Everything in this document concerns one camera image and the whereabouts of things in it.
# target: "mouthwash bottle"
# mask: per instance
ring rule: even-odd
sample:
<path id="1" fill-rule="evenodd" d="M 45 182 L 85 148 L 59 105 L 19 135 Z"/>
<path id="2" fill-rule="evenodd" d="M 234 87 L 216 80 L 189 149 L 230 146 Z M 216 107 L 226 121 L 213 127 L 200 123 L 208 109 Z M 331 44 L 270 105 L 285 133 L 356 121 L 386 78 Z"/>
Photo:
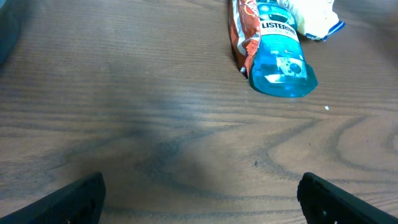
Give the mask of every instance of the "mouthwash bottle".
<path id="1" fill-rule="evenodd" d="M 250 74 L 251 86 L 272 96 L 305 96 L 318 81 L 305 63 L 293 15 L 276 0 L 257 0 L 257 6 L 261 41 Z"/>

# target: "white plastic bag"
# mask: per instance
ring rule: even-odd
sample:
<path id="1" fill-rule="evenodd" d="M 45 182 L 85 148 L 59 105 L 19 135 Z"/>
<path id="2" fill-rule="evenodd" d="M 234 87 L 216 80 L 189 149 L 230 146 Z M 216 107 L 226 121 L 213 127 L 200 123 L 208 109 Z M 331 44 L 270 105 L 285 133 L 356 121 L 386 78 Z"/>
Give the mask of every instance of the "white plastic bag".
<path id="1" fill-rule="evenodd" d="M 345 26 L 345 22 L 340 21 L 333 12 L 334 1 L 278 0 L 278 3 L 293 14 L 299 33 L 312 40 L 325 41 Z"/>

